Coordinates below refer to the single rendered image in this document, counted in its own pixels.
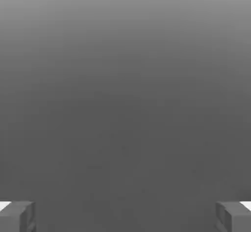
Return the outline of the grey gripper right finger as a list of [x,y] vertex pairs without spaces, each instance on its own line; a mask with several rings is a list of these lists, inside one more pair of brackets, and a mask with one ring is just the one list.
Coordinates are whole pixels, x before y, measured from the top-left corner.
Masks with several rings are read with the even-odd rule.
[[218,232],[251,232],[251,201],[216,202]]

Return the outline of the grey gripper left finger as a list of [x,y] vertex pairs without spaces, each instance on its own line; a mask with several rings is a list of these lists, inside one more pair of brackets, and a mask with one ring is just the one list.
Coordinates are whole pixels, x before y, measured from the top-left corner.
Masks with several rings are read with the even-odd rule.
[[0,232],[36,232],[36,203],[0,201]]

